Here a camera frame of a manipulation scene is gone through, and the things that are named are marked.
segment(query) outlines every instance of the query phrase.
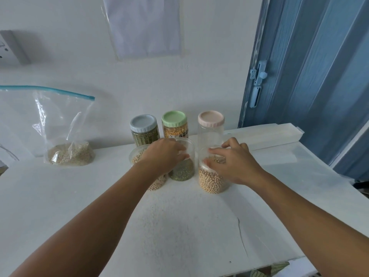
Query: blue lid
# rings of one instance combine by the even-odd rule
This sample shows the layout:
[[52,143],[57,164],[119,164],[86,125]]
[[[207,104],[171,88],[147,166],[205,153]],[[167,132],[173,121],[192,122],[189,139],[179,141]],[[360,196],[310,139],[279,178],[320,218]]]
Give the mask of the blue lid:
[[153,130],[158,125],[155,116],[142,114],[132,118],[130,127],[133,132],[144,133]]

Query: forearm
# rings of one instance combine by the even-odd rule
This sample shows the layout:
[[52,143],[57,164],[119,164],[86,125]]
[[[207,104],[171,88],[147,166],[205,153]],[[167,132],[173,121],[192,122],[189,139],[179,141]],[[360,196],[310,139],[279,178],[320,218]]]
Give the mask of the forearm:
[[323,276],[362,276],[369,238],[265,173],[254,190],[282,221]]
[[39,247],[11,276],[98,276],[152,182],[137,163],[121,179]]

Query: label on jar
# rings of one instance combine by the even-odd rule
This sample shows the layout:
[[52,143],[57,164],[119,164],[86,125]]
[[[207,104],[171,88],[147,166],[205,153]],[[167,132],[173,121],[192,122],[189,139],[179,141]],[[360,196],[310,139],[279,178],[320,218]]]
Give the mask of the label on jar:
[[167,136],[168,136],[167,138],[177,138],[177,137],[185,137],[185,138],[188,138],[188,129],[185,132],[181,133],[181,134],[178,134],[178,135],[170,135],[170,134],[168,134]]

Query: wall socket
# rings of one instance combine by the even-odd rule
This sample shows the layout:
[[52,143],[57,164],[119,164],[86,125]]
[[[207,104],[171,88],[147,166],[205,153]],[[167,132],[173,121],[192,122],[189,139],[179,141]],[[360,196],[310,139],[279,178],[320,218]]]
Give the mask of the wall socket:
[[30,64],[28,56],[18,44],[13,32],[0,31],[0,66],[19,66]]

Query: pink lid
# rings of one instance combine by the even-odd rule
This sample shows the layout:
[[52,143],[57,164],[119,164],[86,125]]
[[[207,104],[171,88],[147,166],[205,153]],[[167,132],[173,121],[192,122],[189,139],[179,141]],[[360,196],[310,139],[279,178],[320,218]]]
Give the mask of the pink lid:
[[205,127],[218,127],[224,124],[224,116],[217,111],[202,112],[197,120]]

